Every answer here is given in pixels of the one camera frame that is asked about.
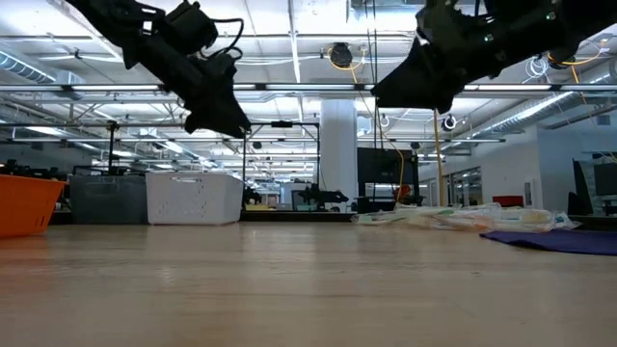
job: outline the pillar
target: pillar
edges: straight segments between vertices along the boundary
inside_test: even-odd
[[[347,203],[337,206],[341,212],[358,197],[358,125],[355,100],[321,101],[321,172],[320,188],[341,191]]]

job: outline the orange bin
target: orange bin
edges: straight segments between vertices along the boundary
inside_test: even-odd
[[[0,237],[44,233],[65,185],[0,174]]]

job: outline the white basket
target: white basket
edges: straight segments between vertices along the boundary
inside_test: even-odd
[[[148,173],[152,225],[222,225],[242,211],[242,181],[222,173]]]

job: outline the purple mat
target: purple mat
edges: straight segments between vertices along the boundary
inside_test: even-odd
[[[480,234],[480,237],[534,250],[572,254],[617,255],[617,232],[610,231],[562,229],[540,233],[493,231]]]

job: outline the table surface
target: table surface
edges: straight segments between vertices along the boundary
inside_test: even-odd
[[[614,346],[617,257],[352,224],[0,240],[3,346]]]

